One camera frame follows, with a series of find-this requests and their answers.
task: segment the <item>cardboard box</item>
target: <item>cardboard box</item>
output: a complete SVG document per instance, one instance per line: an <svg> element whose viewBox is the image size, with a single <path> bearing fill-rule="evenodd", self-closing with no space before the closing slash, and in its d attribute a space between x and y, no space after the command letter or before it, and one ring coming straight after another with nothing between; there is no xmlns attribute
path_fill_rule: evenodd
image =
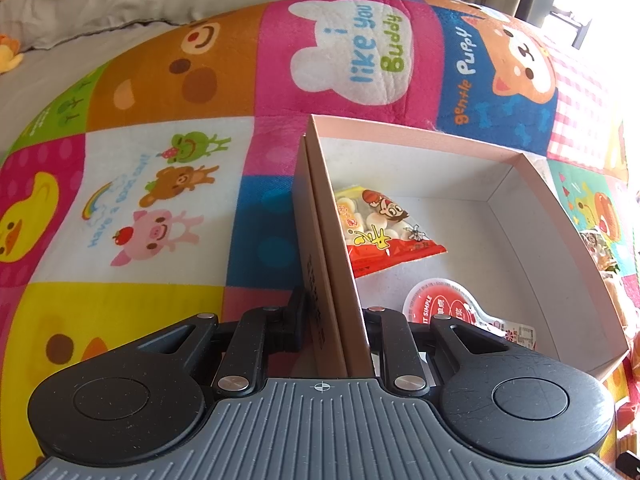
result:
<svg viewBox="0 0 640 480"><path fill-rule="evenodd" d="M357 185L396 200L448 252L355 280L334 189ZM361 307L401 310L415 284L436 277L459 282L488 314L535 327L540 353L595 377L606 377L628 352L587 249L522 153L312 116L300 143L294 208L306 286L316 300L321 374L372 376Z"/></svg>

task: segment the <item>white patch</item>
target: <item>white patch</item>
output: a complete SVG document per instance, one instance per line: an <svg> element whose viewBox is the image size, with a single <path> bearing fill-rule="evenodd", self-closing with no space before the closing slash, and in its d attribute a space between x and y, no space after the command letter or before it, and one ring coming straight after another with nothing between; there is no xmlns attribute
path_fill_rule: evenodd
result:
<svg viewBox="0 0 640 480"><path fill-rule="evenodd" d="M316 21L316 45L291 58L291 76L306 92L333 90L362 105L386 105L409 87L413 33L399 9L370 0L298 2L289 12Z"/></svg>
<svg viewBox="0 0 640 480"><path fill-rule="evenodd" d="M490 18L493 18L495 20L499 20L505 23L511 23L511 19L509 16L501 13L499 10L492 9L491 7L485 7L479 4L472 4L469 2L462 2L461 0L450 0L450 1L455 2L457 4L460 4L460 3L467 4L469 7L475 10L479 10L483 14L486 14L487 16L489 16Z"/></svg>
<svg viewBox="0 0 640 480"><path fill-rule="evenodd" d="M524 32L511 27L504 27L504 29L512 34L509 38L511 55L524 68L530 68L533 71L533 79L531 80L533 87L541 94L547 92L551 88L552 81L542 51Z"/></svg>
<svg viewBox="0 0 640 480"><path fill-rule="evenodd" d="M254 118L238 117L140 124L88 134L78 195L31 281L225 285L242 168L253 130ZM156 155L171 147L173 135L194 131L231 137L228 150L171 166L220 166L211 174L215 182L140 207L146 184L169 166L166 158ZM113 189L100 195L90 218L83 219L88 201L109 182ZM190 228L199 238L197 243L177 243L173 251L164 247L149 259L111 266L122 250L113 239L116 232L134 224L134 212L158 209L167 209L174 217L182 211L188 219L204 216L202 223ZM184 231L179 224L175 227L172 238Z"/></svg>

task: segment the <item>pink pig cartoon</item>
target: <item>pink pig cartoon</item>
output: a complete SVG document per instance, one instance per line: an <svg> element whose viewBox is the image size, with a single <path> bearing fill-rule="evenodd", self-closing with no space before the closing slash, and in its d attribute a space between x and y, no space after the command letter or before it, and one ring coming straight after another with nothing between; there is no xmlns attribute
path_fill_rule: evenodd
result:
<svg viewBox="0 0 640 480"><path fill-rule="evenodd" d="M185 218L186 211L173 216L167 209L153 211L136 211L133 213L133 225L123 227L116 232L113 240L122 250L111 262L112 267L128 264L131 260L147 260L158 254L162 248L169 247L175 251L178 242L197 244L200 237L190 229L201 224L204 216ZM171 238L171 229L175 224L182 224L184 232L177 238Z"/></svg>

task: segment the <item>red sticker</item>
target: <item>red sticker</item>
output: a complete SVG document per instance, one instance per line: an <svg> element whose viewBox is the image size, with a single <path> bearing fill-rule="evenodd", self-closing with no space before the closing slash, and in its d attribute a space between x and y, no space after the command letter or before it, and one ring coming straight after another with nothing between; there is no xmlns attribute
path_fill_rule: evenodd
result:
<svg viewBox="0 0 640 480"><path fill-rule="evenodd" d="M412 297L408 319L414 323L428 323L434 314L446 314L473 323L475 316L472 316L465 303L468 300L449 285L427 285Z"/></svg>

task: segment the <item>yellow plush toy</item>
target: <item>yellow plush toy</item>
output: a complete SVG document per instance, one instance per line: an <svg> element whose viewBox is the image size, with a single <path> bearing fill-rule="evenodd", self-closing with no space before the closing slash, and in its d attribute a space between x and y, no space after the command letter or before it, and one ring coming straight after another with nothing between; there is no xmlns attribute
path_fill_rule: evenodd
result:
<svg viewBox="0 0 640 480"><path fill-rule="evenodd" d="M0 34L0 74L17 67L24 54L18 54L20 42Z"/></svg>

